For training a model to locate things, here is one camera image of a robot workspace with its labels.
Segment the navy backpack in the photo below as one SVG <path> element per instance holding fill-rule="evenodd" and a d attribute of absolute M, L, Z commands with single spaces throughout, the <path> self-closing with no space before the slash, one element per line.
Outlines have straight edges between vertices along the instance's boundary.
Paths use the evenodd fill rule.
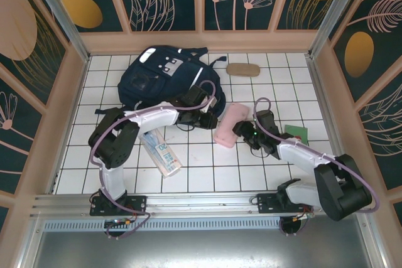
<path fill-rule="evenodd" d="M 120 102 L 132 109 L 158 105 L 180 94 L 185 94 L 192 85 L 204 80 L 215 84 L 217 103 L 212 112 L 220 116 L 225 109 L 225 93 L 220 86 L 220 78 L 212 69 L 216 61 L 226 61 L 220 57 L 209 66 L 200 61 L 208 52 L 205 48 L 176 48 L 173 46 L 151 46 L 132 62 L 119 83 Z M 202 88 L 212 93 L 212 86 Z"/>

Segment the perforated metal strip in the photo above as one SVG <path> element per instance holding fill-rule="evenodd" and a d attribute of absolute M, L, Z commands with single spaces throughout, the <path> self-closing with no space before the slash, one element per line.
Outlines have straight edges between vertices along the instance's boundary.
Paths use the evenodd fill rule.
<path fill-rule="evenodd" d="M 49 220 L 44 232 L 103 232 L 109 220 Z M 139 222 L 121 225 L 111 231 L 130 230 Z M 279 217 L 253 218 L 197 218 L 197 219 L 152 219 L 140 231 L 157 230 L 233 230 L 278 228 Z"/>

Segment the yellow circle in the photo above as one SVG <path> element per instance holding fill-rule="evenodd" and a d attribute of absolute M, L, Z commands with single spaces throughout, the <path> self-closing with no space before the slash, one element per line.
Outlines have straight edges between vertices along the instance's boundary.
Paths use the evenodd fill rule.
<path fill-rule="evenodd" d="M 75 25 L 82 28 L 96 28 L 101 25 L 102 11 L 93 0 L 62 0 L 65 9 Z"/>
<path fill-rule="evenodd" d="M 360 77 L 370 66 L 374 54 L 374 43 L 369 34 L 354 33 L 346 45 L 345 67 L 351 77 Z"/>
<path fill-rule="evenodd" d="M 36 45 L 35 11 L 28 0 L 0 0 L 0 53 L 25 60 Z"/>

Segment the black bracket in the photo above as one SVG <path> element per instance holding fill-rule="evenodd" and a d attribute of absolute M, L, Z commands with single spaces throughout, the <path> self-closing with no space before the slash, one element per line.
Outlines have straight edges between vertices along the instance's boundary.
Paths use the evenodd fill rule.
<path fill-rule="evenodd" d="M 124 207 L 133 208 L 139 212 L 146 210 L 146 196 L 127 196 Z M 104 197 L 97 196 L 92 198 L 89 215 L 92 217 L 110 217 L 110 216 L 131 216 L 132 213 L 121 210 L 116 206 L 110 206 L 105 202 Z"/>
<path fill-rule="evenodd" d="M 306 205 L 289 204 L 285 208 L 279 202 L 276 193 L 258 194 L 257 195 L 258 213 L 300 213 L 304 211 Z"/>

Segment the green card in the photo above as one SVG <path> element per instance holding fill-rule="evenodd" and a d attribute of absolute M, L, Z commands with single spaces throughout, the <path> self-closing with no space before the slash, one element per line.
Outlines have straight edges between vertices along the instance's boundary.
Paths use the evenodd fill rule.
<path fill-rule="evenodd" d="M 298 126 L 285 125 L 285 132 L 289 133 L 299 139 L 301 142 L 308 146 L 308 129 Z"/>

